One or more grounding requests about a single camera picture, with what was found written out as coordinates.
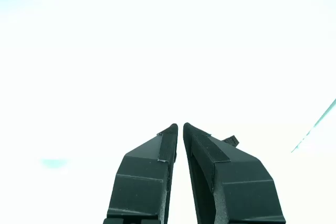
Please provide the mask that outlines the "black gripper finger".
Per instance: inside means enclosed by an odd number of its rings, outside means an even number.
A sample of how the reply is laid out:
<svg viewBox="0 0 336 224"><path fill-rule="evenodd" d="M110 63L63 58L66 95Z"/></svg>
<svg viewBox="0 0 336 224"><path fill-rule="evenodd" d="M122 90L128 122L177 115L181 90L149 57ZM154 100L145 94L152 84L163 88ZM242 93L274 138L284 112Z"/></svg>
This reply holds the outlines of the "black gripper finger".
<svg viewBox="0 0 336 224"><path fill-rule="evenodd" d="M104 223L167 223L177 137L172 124L124 155Z"/></svg>
<svg viewBox="0 0 336 224"><path fill-rule="evenodd" d="M219 140L189 123L183 141L198 223L285 223L273 178L235 136Z"/></svg>

